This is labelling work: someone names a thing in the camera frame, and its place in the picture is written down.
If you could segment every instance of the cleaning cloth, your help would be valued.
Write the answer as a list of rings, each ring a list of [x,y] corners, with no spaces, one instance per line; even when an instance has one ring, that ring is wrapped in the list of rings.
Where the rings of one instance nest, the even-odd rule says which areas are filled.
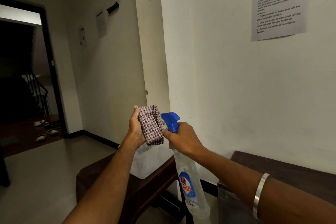
[[[138,120],[147,145],[159,145],[165,142],[162,118],[156,105],[140,107]]]

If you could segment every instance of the plastic bottle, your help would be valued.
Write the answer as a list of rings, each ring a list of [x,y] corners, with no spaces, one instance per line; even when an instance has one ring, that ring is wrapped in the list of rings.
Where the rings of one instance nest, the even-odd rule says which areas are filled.
[[[180,117],[174,112],[162,113],[161,117],[165,121],[168,130],[172,133],[177,133],[179,129],[177,121],[180,120]],[[185,204],[194,217],[204,220],[210,215],[210,207],[205,199],[195,162],[176,149],[173,151]]]

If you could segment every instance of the doorway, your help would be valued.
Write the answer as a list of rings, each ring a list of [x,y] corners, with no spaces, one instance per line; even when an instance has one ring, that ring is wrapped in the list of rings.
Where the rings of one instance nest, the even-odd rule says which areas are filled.
[[[0,46],[4,157],[67,138],[44,8],[0,0]]]

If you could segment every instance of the metal bracelet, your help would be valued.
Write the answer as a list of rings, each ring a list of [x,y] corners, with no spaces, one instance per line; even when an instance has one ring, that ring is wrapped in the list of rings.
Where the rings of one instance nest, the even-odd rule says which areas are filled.
[[[256,219],[258,219],[258,204],[259,204],[259,200],[260,200],[260,195],[261,195],[261,192],[263,191],[263,187],[264,187],[265,181],[266,181],[268,176],[269,176],[269,174],[267,174],[267,173],[265,173],[262,176],[262,178],[260,179],[257,191],[255,192],[254,203],[253,203],[253,216]]]

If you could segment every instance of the white plastic bag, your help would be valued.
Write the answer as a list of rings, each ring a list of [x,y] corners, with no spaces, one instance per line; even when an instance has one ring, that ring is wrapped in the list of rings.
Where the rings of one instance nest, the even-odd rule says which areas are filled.
[[[162,166],[168,159],[173,156],[173,151],[169,149],[169,142],[165,139],[164,144],[147,145],[144,143],[135,152],[131,174],[145,179],[160,166]]]

